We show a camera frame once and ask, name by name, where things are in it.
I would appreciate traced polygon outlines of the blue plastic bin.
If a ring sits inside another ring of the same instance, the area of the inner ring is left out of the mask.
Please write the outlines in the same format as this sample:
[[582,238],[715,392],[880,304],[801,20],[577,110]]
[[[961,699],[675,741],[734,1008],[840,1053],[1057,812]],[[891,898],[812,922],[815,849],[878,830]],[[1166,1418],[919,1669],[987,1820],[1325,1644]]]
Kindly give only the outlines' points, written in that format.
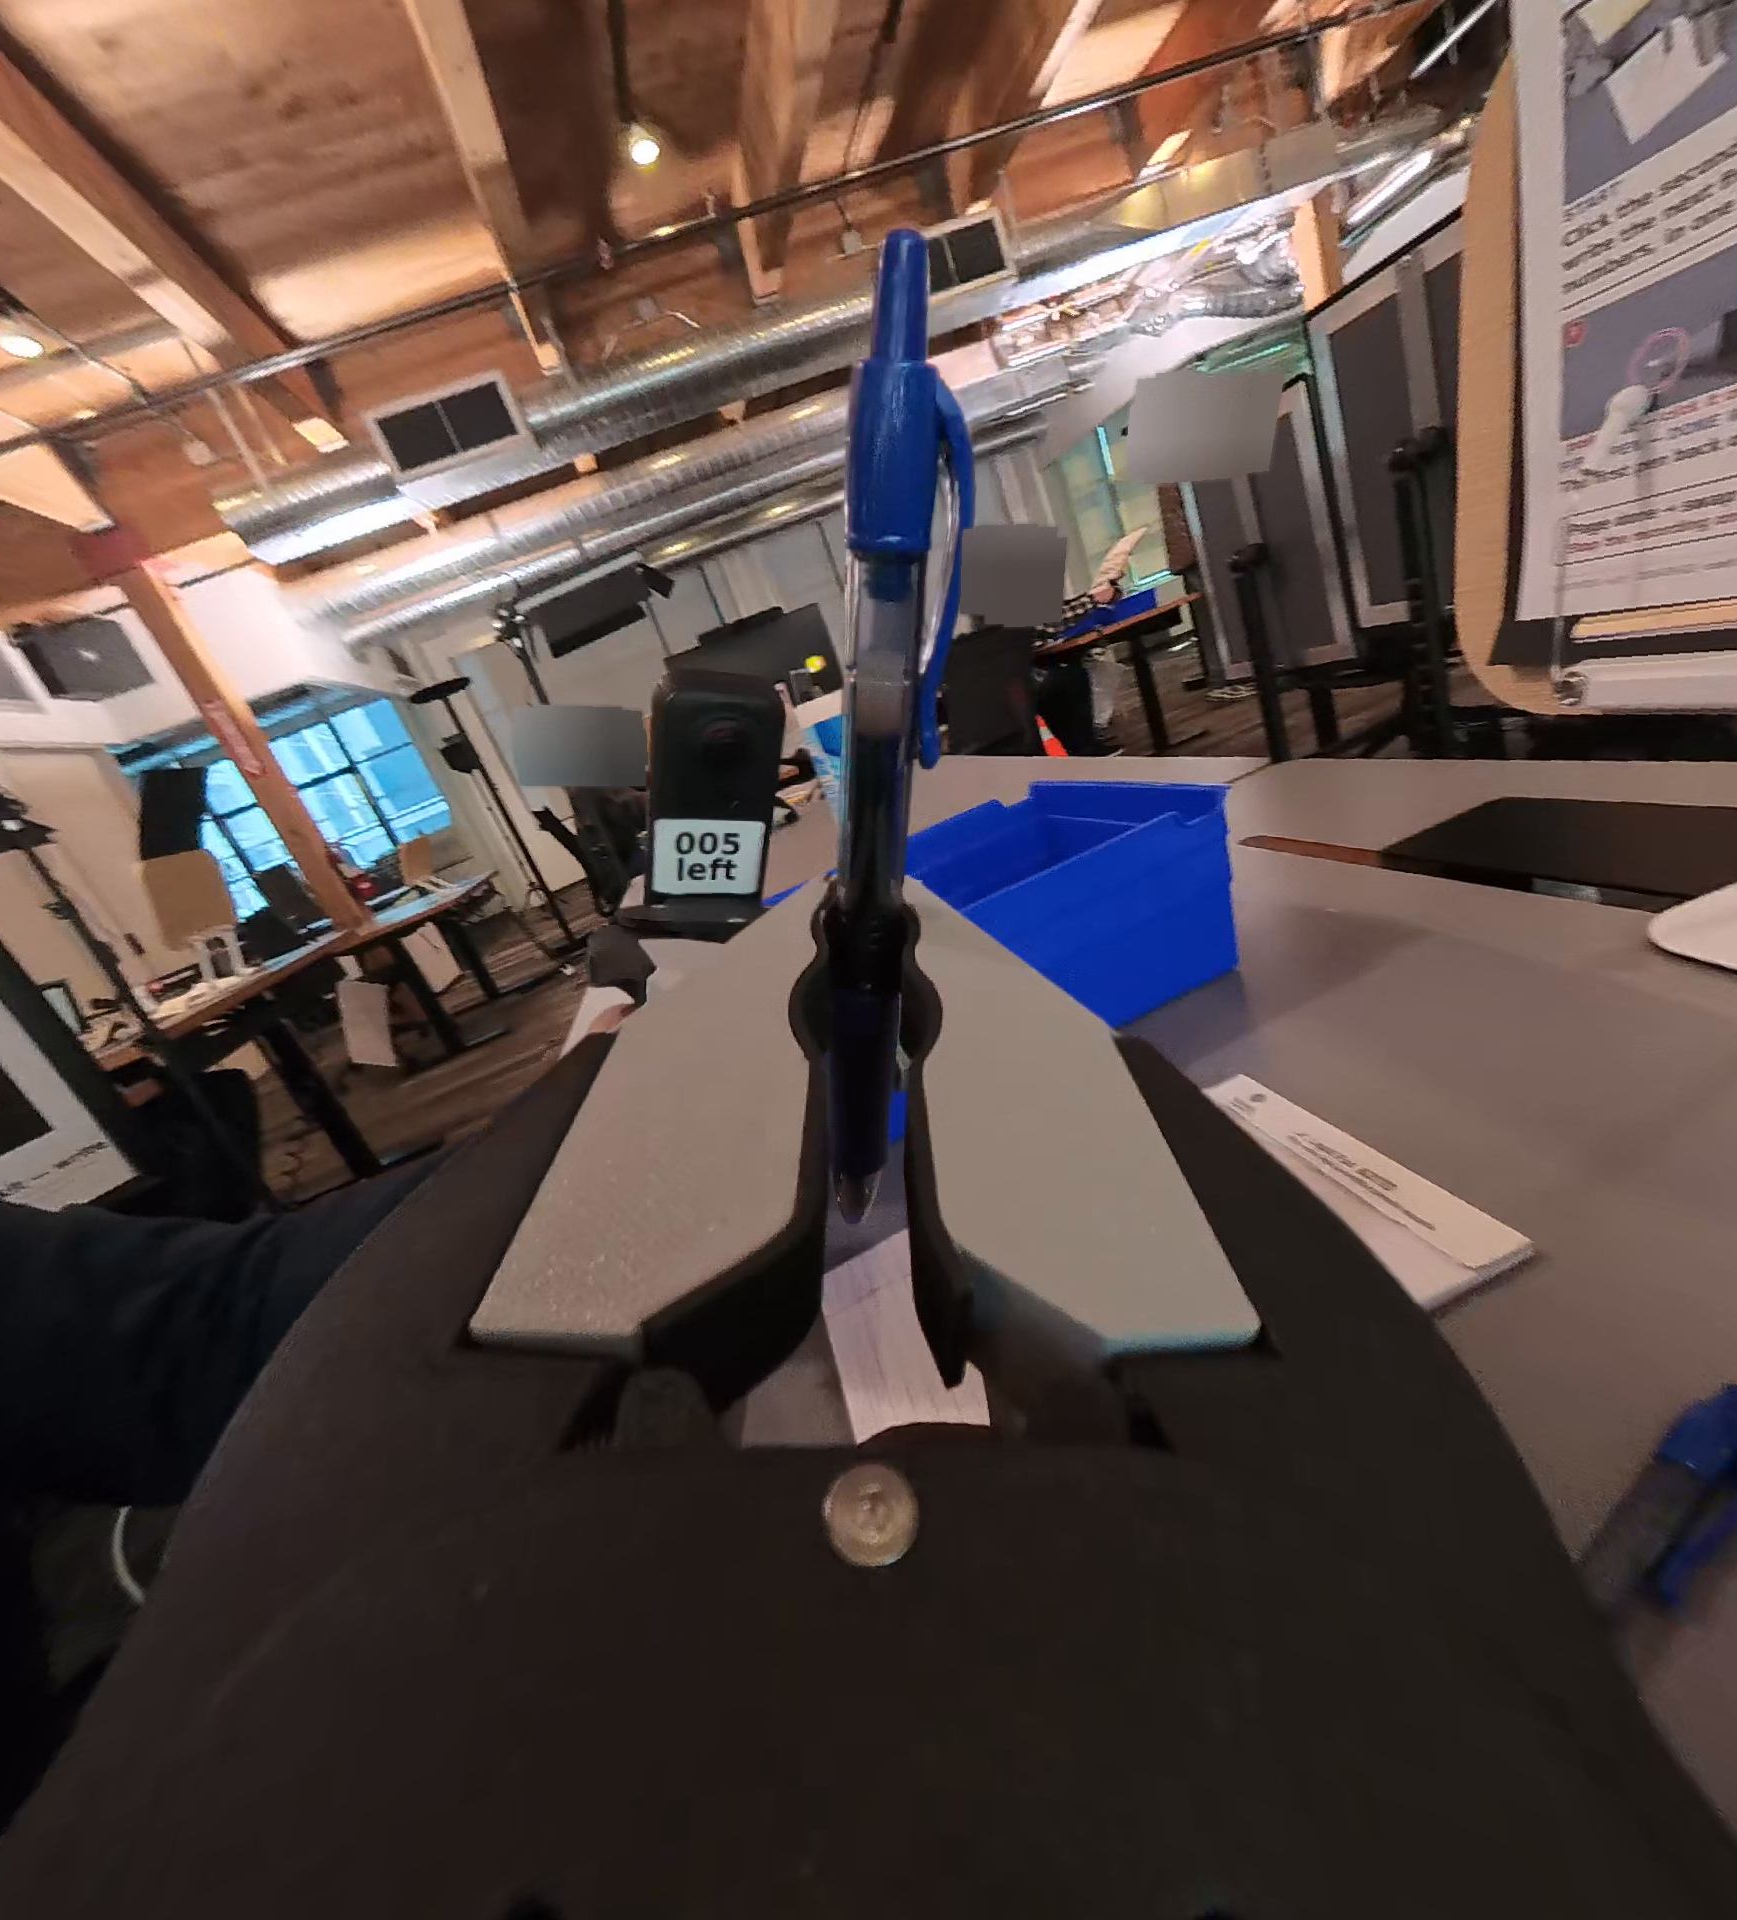
[[915,833],[905,875],[1098,1021],[1238,974],[1224,785],[1039,781]]

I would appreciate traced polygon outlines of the black studio light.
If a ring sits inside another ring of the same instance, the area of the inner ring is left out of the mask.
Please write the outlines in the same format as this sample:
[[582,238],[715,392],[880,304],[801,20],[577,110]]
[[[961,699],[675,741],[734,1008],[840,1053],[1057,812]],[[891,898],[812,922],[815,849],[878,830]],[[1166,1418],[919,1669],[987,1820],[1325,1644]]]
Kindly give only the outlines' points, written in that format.
[[675,576],[641,560],[593,567],[550,591],[522,593],[505,616],[524,647],[567,661],[582,648],[641,624],[651,598],[670,598]]

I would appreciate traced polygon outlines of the printed instruction sheet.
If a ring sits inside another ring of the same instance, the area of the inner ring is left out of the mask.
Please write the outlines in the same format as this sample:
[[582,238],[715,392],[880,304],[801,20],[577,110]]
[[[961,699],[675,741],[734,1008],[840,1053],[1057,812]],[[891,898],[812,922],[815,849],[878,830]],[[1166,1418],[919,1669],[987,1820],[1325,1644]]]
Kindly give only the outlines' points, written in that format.
[[1737,598],[1737,3],[1511,3],[1520,619]]

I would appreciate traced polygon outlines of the blue retractable pen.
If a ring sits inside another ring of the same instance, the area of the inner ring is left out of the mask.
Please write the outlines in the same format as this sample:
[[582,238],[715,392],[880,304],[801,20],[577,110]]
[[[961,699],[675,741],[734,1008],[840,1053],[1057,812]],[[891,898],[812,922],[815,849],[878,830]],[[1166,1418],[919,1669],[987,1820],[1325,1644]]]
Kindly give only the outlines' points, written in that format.
[[912,778],[942,757],[940,695],[977,507],[967,417],[929,359],[929,296],[929,238],[891,231],[849,397],[840,826],[823,898],[829,1170],[849,1221],[871,1211],[891,1142]]
[[1737,1541],[1737,1381],[1685,1407],[1578,1567],[1606,1621],[1679,1610]]

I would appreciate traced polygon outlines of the beige board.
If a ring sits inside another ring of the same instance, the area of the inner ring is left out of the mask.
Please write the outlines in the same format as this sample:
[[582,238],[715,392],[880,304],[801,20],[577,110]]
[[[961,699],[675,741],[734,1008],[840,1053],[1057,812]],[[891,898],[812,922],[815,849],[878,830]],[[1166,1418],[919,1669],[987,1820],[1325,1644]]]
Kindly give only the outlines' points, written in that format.
[[237,905],[209,849],[138,860],[138,884],[161,932],[161,946],[187,950],[237,932]]

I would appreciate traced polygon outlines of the white legal pad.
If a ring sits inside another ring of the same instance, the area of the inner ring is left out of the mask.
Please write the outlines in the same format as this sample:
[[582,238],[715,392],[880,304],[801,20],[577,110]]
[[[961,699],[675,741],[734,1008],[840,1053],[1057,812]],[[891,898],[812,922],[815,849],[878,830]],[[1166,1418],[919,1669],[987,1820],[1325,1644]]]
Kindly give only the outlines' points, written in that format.
[[[1530,1236],[1246,1074],[1222,1080],[1210,1101],[1348,1225],[1427,1315],[1538,1256]],[[829,1269],[823,1332],[853,1441],[915,1425],[990,1425],[981,1377],[971,1372],[947,1388],[929,1357],[912,1301],[908,1232],[887,1236]]]

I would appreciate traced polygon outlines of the black wall speaker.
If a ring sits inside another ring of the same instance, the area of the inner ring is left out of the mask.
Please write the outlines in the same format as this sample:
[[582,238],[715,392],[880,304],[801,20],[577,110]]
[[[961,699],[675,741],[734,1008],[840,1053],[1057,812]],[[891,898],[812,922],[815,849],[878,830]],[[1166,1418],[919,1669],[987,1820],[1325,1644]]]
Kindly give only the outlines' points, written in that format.
[[101,705],[156,685],[137,640],[110,616],[21,624],[8,640],[55,703]]

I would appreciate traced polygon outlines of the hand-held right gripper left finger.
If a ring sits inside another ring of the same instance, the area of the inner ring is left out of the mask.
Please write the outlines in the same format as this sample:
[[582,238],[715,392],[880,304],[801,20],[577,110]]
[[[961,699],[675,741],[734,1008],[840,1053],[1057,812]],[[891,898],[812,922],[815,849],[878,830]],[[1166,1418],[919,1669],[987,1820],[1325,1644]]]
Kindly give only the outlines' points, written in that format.
[[804,1042],[812,889],[694,947],[593,1077],[472,1315],[474,1345],[758,1388],[823,1304],[829,1087]]

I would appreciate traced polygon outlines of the grey desk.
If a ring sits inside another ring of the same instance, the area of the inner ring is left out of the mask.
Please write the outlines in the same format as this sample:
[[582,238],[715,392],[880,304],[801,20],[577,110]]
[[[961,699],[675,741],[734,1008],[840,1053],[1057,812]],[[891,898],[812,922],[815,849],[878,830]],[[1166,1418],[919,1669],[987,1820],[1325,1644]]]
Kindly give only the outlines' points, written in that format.
[[[1520,1231],[1445,1332],[1580,1549],[1672,1415],[1737,1381],[1737,978],[1641,911],[1267,853],[1377,853],[1489,799],[1737,806],[1714,761],[945,760],[915,825],[1036,778],[1229,781],[1242,970],[1140,1023]],[[1737,1827],[1737,1549],[1638,1644],[1654,1718]]]

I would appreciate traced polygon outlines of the wooden background desk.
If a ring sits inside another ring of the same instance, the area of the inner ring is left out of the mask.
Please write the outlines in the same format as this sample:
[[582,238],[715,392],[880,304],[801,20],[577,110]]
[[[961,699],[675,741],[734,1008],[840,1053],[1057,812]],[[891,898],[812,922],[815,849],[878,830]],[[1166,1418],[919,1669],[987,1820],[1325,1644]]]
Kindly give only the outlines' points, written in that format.
[[1080,619],[1073,629],[1054,636],[1053,640],[1036,640],[1029,661],[1036,665],[1050,665],[1054,661],[1070,661],[1080,654],[1105,654],[1118,647],[1126,648],[1128,669],[1138,677],[1138,695],[1142,705],[1146,736],[1155,757],[1169,757],[1173,741],[1169,730],[1169,717],[1162,709],[1160,681],[1155,661],[1149,654],[1152,637],[1170,637],[1181,633],[1186,619],[1205,600],[1203,593],[1191,591],[1180,598],[1162,600],[1155,593],[1133,593],[1095,616]]
[[268,1060],[296,1115],[327,1139],[342,1169],[350,1177],[374,1180],[393,1164],[424,1157],[424,1152],[414,1147],[390,1159],[376,1154],[350,1108],[333,1092],[333,1084],[306,1049],[293,1021],[293,1004],[303,999],[300,987],[357,963],[358,970],[345,974],[345,981],[402,991],[414,1008],[417,1028],[441,1049],[441,1057],[458,1060],[478,1047],[499,1042],[503,1033],[496,1028],[472,1033],[461,1023],[445,1001],[450,987],[428,981],[414,947],[417,935],[437,932],[451,963],[479,991],[483,1001],[496,1004],[496,978],[462,919],[465,908],[483,905],[491,898],[491,877],[472,877],[420,899],[376,911],[358,929],[330,932],[249,974],[196,987],[183,1001],[166,1001],[158,1009],[131,1001],[131,1019],[110,1042],[89,1044],[89,1056],[107,1074],[156,1068],[166,1084],[187,1088],[196,1073],[213,1068],[252,1044]]

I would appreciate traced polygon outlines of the grey partition panel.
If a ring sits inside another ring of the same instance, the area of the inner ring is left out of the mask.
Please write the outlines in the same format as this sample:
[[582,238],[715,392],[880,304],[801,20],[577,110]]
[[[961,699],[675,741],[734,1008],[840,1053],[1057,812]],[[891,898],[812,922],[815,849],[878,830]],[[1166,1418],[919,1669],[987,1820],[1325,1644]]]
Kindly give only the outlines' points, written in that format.
[[1437,591],[1452,603],[1455,414],[1463,220],[1449,216],[1401,254],[1353,279],[1308,316],[1353,620],[1375,633],[1407,620],[1390,454],[1439,430],[1430,479]]

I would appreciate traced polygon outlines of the black phone on table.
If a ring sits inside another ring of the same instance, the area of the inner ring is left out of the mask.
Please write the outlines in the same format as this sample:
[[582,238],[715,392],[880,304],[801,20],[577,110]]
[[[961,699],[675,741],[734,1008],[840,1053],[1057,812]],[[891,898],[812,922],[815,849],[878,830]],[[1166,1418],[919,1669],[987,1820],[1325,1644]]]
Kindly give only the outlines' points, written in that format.
[[1682,905],[1737,887],[1737,806],[1493,799],[1380,853],[1380,865],[1504,891],[1589,889]]

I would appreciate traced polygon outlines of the silver ventilation duct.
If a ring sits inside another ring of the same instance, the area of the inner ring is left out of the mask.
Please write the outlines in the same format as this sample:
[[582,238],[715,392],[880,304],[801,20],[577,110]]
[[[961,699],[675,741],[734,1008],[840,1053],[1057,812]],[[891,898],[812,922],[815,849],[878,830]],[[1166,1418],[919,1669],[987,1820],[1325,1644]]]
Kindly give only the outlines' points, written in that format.
[[605,564],[753,510],[847,466],[849,392],[801,402],[579,485],[524,496],[437,537],[282,591],[285,612],[352,653],[407,647]]
[[[977,216],[967,220],[977,230],[977,258],[997,258],[1000,271],[937,286],[929,296],[929,342],[1000,326],[1074,289],[1214,244],[1238,217],[1399,159],[1434,142],[1442,127],[1442,110],[1410,107],[1362,132],[1335,132],[1325,146],[1320,125],[1311,125],[1249,154],[1162,173],[1095,216],[1046,217],[1025,230]],[[871,286],[859,279],[829,300],[780,303],[746,326],[696,330],[679,345],[622,359],[584,378],[541,382],[510,403],[517,435],[441,469],[407,478],[383,454],[330,454],[268,482],[218,495],[213,507],[261,561],[290,564],[382,527],[536,482],[582,458],[715,417],[739,402],[844,373],[870,345]]]

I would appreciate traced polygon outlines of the paned window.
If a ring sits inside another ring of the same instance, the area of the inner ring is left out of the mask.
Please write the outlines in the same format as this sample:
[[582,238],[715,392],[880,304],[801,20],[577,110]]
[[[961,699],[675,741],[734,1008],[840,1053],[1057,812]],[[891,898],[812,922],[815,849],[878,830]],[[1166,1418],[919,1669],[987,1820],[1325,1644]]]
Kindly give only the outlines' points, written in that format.
[[[450,799],[390,699],[323,705],[306,726],[271,736],[271,748],[326,843],[371,881],[396,870],[407,843],[451,830]],[[197,767],[204,849],[221,865],[237,918],[249,919],[265,902],[258,877],[290,865],[293,854],[228,757],[218,750]]]

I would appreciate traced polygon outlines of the black monitor screen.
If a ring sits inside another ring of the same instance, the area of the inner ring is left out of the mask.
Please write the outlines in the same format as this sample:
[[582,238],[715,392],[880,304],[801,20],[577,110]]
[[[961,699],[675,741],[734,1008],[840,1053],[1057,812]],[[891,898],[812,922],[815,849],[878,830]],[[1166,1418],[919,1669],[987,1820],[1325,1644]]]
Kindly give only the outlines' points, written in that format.
[[808,685],[804,695],[796,695],[796,703],[839,695],[844,682],[840,658],[818,603],[770,606],[706,629],[664,669],[672,682],[702,671],[750,677],[770,688]]

